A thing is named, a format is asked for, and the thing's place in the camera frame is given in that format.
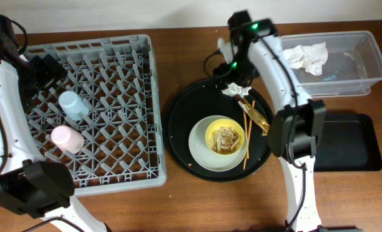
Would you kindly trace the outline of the light blue plastic cup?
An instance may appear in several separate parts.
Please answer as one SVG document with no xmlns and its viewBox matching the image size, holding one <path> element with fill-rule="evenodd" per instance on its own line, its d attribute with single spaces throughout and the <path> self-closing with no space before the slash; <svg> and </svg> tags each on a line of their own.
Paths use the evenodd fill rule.
<svg viewBox="0 0 382 232">
<path fill-rule="evenodd" d="M 73 121 L 80 121 L 89 114 L 89 109 L 83 103 L 82 98 L 73 91 L 65 91 L 59 96 L 59 105 L 67 117 Z"/>
</svg>

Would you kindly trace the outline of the gold coffee sachet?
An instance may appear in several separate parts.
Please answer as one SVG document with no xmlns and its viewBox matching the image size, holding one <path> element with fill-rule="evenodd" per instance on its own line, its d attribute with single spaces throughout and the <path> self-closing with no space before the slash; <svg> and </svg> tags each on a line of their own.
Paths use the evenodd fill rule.
<svg viewBox="0 0 382 232">
<path fill-rule="evenodd" d="M 234 99 L 250 119 L 262 129 L 262 136 L 267 136 L 270 125 L 266 118 L 262 116 L 244 97 L 235 95 Z"/>
</svg>

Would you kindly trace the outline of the pink plastic cup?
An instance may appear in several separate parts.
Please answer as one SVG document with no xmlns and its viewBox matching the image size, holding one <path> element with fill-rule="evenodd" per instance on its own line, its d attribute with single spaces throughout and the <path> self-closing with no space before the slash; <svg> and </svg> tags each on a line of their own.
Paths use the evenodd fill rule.
<svg viewBox="0 0 382 232">
<path fill-rule="evenodd" d="M 82 150 L 84 137 L 68 126 L 57 126 L 51 134 L 51 140 L 62 151 L 76 154 Z"/>
</svg>

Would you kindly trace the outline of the white napkin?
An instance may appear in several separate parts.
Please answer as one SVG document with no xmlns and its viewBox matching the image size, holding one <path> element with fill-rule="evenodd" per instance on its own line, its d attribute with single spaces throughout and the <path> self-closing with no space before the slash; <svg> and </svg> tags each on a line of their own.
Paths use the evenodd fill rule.
<svg viewBox="0 0 382 232">
<path fill-rule="evenodd" d="M 323 65 L 328 60 L 326 42 L 311 46 L 297 45 L 283 51 L 285 59 L 292 69 L 304 69 L 315 76 L 323 74 Z"/>
<path fill-rule="evenodd" d="M 239 95 L 241 97 L 249 95 L 249 91 L 252 89 L 251 86 L 248 87 L 242 87 L 237 85 L 236 83 L 232 82 L 230 84 L 227 84 L 227 87 L 224 90 L 221 90 L 222 94 L 227 95 L 229 97 L 234 97 L 236 95 Z"/>
</svg>

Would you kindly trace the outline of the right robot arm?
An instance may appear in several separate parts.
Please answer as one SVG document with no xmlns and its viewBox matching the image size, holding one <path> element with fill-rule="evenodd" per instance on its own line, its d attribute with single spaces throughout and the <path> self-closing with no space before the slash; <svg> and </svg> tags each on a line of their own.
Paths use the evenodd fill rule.
<svg viewBox="0 0 382 232">
<path fill-rule="evenodd" d="M 246 10 L 228 20 L 230 42 L 219 49 L 225 63 L 213 71 L 220 89 L 245 85 L 256 70 L 271 96 L 275 116 L 266 125 L 268 147 L 280 161 L 288 198 L 286 231 L 322 231 L 314 188 L 314 164 L 327 109 L 302 88 L 284 58 L 282 42 L 270 19 L 251 20 Z"/>
</svg>

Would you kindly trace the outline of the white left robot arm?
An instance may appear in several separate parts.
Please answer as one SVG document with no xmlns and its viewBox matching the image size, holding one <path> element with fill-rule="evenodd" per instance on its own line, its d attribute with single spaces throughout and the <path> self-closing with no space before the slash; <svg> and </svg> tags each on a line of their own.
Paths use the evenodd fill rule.
<svg viewBox="0 0 382 232">
<path fill-rule="evenodd" d="M 69 169 L 48 162 L 26 121 L 17 70 L 0 62 L 0 206 L 52 223 L 61 231 L 108 231 L 74 195 Z"/>
</svg>

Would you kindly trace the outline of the grey dishwasher rack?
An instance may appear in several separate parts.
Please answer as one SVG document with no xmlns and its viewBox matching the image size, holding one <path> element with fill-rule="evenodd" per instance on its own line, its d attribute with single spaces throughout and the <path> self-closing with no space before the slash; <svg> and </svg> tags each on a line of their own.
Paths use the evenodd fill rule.
<svg viewBox="0 0 382 232">
<path fill-rule="evenodd" d="M 26 114 L 37 148 L 70 171 L 78 197 L 162 186 L 167 179 L 155 52 L 148 35 L 29 46 L 25 57 L 53 56 L 67 76 L 34 96 Z M 76 92 L 89 109 L 80 121 L 59 105 Z M 62 152 L 57 126 L 84 137 L 81 151 Z"/>
</svg>

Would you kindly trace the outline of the wooden chopstick right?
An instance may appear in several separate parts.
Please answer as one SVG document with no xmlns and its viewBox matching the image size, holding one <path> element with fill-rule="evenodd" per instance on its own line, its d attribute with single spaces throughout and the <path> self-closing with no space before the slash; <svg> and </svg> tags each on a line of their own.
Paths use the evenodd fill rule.
<svg viewBox="0 0 382 232">
<path fill-rule="evenodd" d="M 252 107 L 253 108 L 255 107 L 255 100 L 252 101 Z M 248 133 L 247 133 L 248 148 L 247 148 L 247 153 L 246 153 L 246 159 L 250 158 L 249 145 L 250 145 L 251 131 L 252 131 L 252 119 L 250 118 L 249 124 L 248 124 Z"/>
</svg>

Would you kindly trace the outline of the wooden chopstick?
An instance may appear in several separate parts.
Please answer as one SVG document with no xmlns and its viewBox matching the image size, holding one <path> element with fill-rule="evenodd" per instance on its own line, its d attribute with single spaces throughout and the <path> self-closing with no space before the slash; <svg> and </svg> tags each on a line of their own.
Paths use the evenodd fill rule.
<svg viewBox="0 0 382 232">
<path fill-rule="evenodd" d="M 252 107 L 253 108 L 255 107 L 255 100 L 252 101 Z M 248 148 L 247 148 L 247 153 L 246 153 L 246 159 L 250 158 L 249 145 L 250 145 L 251 131 L 252 131 L 252 119 L 250 118 L 249 124 L 248 124 L 248 133 L 247 133 Z"/>
<path fill-rule="evenodd" d="M 247 153 L 247 132 L 248 132 L 248 127 L 247 127 L 247 121 L 246 121 L 246 113 L 243 112 L 243 122 L 244 122 L 244 143 L 243 143 L 243 153 L 244 153 L 244 159 L 243 159 L 243 170 L 246 170 L 246 153 Z"/>
</svg>

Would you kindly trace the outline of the wooden chopstick left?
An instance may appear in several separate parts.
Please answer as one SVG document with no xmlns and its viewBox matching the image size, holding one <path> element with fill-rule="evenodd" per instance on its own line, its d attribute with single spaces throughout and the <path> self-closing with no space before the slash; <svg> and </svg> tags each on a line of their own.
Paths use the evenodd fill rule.
<svg viewBox="0 0 382 232">
<path fill-rule="evenodd" d="M 247 121 L 246 121 L 246 113 L 243 112 L 243 122 L 244 122 L 244 143 L 243 143 L 243 153 L 244 153 L 244 159 L 243 159 L 243 170 L 246 170 L 246 153 L 247 153 L 247 132 L 248 132 L 248 127 L 247 127 Z"/>
</svg>

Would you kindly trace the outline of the round black tray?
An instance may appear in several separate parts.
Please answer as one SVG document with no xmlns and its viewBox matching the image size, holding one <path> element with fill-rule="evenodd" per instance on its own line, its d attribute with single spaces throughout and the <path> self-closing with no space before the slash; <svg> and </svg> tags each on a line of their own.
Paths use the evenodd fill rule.
<svg viewBox="0 0 382 232">
<path fill-rule="evenodd" d="M 171 101 L 163 121 L 163 135 L 173 158 L 189 173 L 212 182 L 232 182 L 255 173 L 271 155 L 267 138 L 259 126 L 252 126 L 250 158 L 229 171 L 209 171 L 199 165 L 188 147 L 188 138 L 198 121 L 208 116 L 220 115 L 243 123 L 243 110 L 236 100 L 218 90 L 214 83 L 202 80 L 181 90 Z"/>
</svg>

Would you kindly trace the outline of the yellow bowl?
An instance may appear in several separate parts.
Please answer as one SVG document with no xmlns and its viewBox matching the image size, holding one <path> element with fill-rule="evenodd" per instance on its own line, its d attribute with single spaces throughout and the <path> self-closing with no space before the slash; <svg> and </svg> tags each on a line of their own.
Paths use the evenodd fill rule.
<svg viewBox="0 0 382 232">
<path fill-rule="evenodd" d="M 206 144 L 208 146 L 208 140 L 209 140 L 209 137 L 211 136 L 211 133 L 219 128 L 219 127 L 233 127 L 233 129 L 235 129 L 235 131 L 241 136 L 241 142 L 237 148 L 237 150 L 234 152 L 234 153 L 231 153 L 229 155 L 220 155 L 216 152 L 214 152 L 216 155 L 220 155 L 220 156 L 231 156 L 231 155 L 235 155 L 237 152 L 239 152 L 241 150 L 241 148 L 243 147 L 243 143 L 244 143 L 244 129 L 240 126 L 240 124 L 238 124 L 235 120 L 232 120 L 232 119 L 228 119 L 228 118 L 224 118 L 224 119 L 216 119 L 215 121 L 211 122 L 208 126 L 208 128 L 206 129 L 206 132 L 205 132 L 205 140 L 206 140 Z"/>
</svg>

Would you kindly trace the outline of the food scraps in bowl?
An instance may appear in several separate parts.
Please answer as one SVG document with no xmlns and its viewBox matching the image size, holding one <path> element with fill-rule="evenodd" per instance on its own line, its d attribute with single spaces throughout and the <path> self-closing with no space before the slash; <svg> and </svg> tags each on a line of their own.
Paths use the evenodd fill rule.
<svg viewBox="0 0 382 232">
<path fill-rule="evenodd" d="M 240 142 L 241 136 L 233 127 L 219 127 L 211 133 L 208 146 L 220 155 L 229 155 L 237 150 Z"/>
</svg>

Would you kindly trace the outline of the white plate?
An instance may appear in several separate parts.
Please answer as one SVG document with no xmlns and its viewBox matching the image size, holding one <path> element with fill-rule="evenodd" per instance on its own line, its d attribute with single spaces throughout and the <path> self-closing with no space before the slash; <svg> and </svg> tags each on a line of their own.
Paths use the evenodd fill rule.
<svg viewBox="0 0 382 232">
<path fill-rule="evenodd" d="M 206 170 L 214 172 L 228 171 L 239 165 L 244 159 L 243 147 L 235 155 L 220 156 L 211 151 L 206 144 L 205 132 L 209 124 L 216 119 L 224 118 L 230 119 L 222 115 L 212 115 L 201 119 L 191 129 L 188 137 L 188 147 L 191 156 Z"/>
</svg>

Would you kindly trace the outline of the clear plastic bin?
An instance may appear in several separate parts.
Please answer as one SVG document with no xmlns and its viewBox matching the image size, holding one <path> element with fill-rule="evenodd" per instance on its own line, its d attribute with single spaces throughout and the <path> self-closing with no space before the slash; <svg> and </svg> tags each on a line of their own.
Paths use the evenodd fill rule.
<svg viewBox="0 0 382 232">
<path fill-rule="evenodd" d="M 321 75 L 312 75 L 302 68 L 294 70 L 312 97 L 367 95 L 372 85 L 382 81 L 382 55 L 369 31 L 286 35 L 281 40 L 284 49 L 326 44 L 328 60 Z"/>
</svg>

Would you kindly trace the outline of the black rectangular tray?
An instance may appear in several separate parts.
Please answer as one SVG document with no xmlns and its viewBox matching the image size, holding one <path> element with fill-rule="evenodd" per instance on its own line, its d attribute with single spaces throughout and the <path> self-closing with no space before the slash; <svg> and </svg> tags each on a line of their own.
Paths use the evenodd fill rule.
<svg viewBox="0 0 382 232">
<path fill-rule="evenodd" d="M 380 170 L 382 158 L 372 119 L 359 113 L 327 114 L 314 171 Z"/>
</svg>

